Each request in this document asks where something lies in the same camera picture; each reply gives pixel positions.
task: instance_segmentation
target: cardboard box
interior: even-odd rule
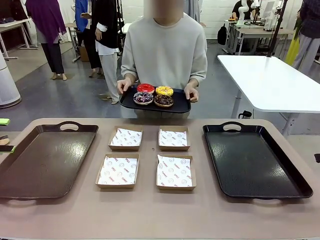
[[[186,146],[160,146],[160,130],[162,131],[170,131],[170,132],[186,132]],[[158,133],[158,146],[162,151],[188,151],[191,143],[189,130],[187,126],[160,126]]]
[[[158,155],[162,157],[167,157],[167,158],[179,158],[179,159],[190,159],[190,171],[191,171],[191,178],[192,178],[192,186],[186,186],[186,187],[180,187],[180,186],[163,186],[160,183],[158,183],[158,164],[159,164],[159,159]],[[156,173],[156,185],[159,189],[161,190],[184,190],[184,191],[192,191],[195,189],[197,186],[197,179],[196,179],[196,170],[195,170],[195,165],[194,165],[194,159],[190,155],[166,155],[166,154],[157,154],[157,173]]]
[[[133,184],[124,184],[124,185],[99,184],[99,177],[101,174],[101,170],[104,166],[104,162],[105,162],[106,157],[119,158],[119,159],[120,158],[137,159],[136,169],[135,169],[135,178],[134,178]],[[138,167],[139,167],[139,154],[136,154],[136,153],[107,153],[101,163],[100,168],[99,168],[98,174],[96,176],[95,184],[101,189],[133,189],[136,184],[136,181],[137,181]]]
[[[89,57],[88,57],[88,53],[87,53],[86,48],[84,46],[80,46],[79,51],[80,51],[81,61],[82,62],[89,62]]]
[[[114,126],[114,129],[111,132],[110,139],[108,142],[109,148],[111,148],[113,151],[138,151],[141,143],[139,146],[112,146],[111,145],[111,142],[114,139],[118,129],[127,129],[127,130],[131,130],[131,131],[141,132],[141,143],[142,143],[143,129],[144,129],[143,126],[140,126],[140,125]]]

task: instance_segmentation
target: tray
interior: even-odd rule
[[[238,129],[226,129],[237,125]],[[221,190],[230,197],[301,199],[313,190],[263,126],[203,126]]]
[[[62,130],[67,124],[78,129]],[[98,128],[73,121],[35,127],[0,164],[0,198],[33,200],[66,195]]]
[[[137,86],[129,88],[122,98],[120,99],[120,104],[128,109],[139,109],[147,111],[156,111],[156,112],[166,112],[173,114],[184,114],[190,112],[191,103],[186,99],[185,92],[181,89],[173,89],[172,98],[174,104],[171,107],[160,107],[151,103],[149,105],[138,105],[134,102],[134,95],[137,93]]]

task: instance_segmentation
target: black pants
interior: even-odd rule
[[[82,34],[91,69],[102,68],[99,54],[96,51],[96,36],[94,31],[86,28]]]
[[[64,66],[62,65],[62,57],[59,43],[41,43],[45,57],[51,68],[56,74],[64,74]]]

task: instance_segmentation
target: red icing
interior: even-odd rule
[[[152,91],[155,90],[155,88],[154,88],[152,85],[150,85],[150,84],[143,83],[143,84],[140,84],[140,85],[136,88],[136,90],[137,90],[138,92],[151,93]]]

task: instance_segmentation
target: purple garment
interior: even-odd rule
[[[67,32],[58,0],[26,0],[25,6],[48,44],[53,44],[59,33]]]

